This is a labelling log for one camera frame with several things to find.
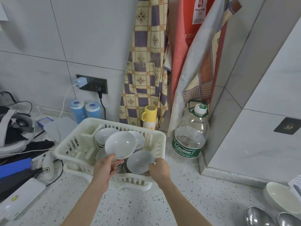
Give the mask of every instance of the yellow lid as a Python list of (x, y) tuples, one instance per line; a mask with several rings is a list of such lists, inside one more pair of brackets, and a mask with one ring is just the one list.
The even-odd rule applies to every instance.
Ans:
[(158, 108), (153, 105), (145, 106), (144, 112), (142, 113), (141, 120), (152, 123), (157, 120)]

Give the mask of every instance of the yellow thermos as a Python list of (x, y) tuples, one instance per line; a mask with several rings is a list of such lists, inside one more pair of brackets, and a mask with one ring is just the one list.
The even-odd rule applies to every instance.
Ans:
[(158, 108), (156, 106), (153, 105), (145, 106), (144, 112), (142, 113), (141, 116), (141, 120), (143, 120), (144, 128), (156, 130), (157, 110)]

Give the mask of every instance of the speckled countertop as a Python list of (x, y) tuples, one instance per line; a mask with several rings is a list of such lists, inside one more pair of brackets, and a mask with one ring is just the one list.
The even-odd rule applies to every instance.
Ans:
[[(201, 176), (198, 164), (181, 164), (168, 158), (173, 182), (213, 226), (241, 226), (247, 206), (266, 208), (262, 190)], [(88, 183), (63, 173), (25, 211), (7, 226), (60, 225)], [(91, 225), (176, 225), (168, 203), (156, 184), (149, 191), (107, 191)]]

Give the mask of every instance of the blue bottle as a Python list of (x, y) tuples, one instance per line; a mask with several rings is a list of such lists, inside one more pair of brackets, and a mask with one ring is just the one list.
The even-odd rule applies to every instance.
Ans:
[(72, 100), (69, 102), (69, 106), (76, 123), (79, 124), (83, 119), (87, 118), (84, 101)]
[(94, 117), (94, 118), (100, 118), (101, 110), (100, 110), (100, 104), (98, 102), (87, 102), (85, 105), (87, 116), (88, 117)]

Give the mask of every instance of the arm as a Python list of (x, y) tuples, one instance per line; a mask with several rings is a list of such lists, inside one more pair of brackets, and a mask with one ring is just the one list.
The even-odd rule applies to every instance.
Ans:
[(149, 164), (149, 172), (163, 191), (178, 226), (212, 226), (171, 181), (169, 166), (164, 159), (156, 158), (156, 164)]
[(115, 174), (116, 165), (123, 163), (123, 160), (112, 161), (114, 157), (114, 154), (109, 155), (96, 163), (92, 182), (61, 226), (89, 226), (91, 224), (101, 196), (107, 191), (109, 180)]

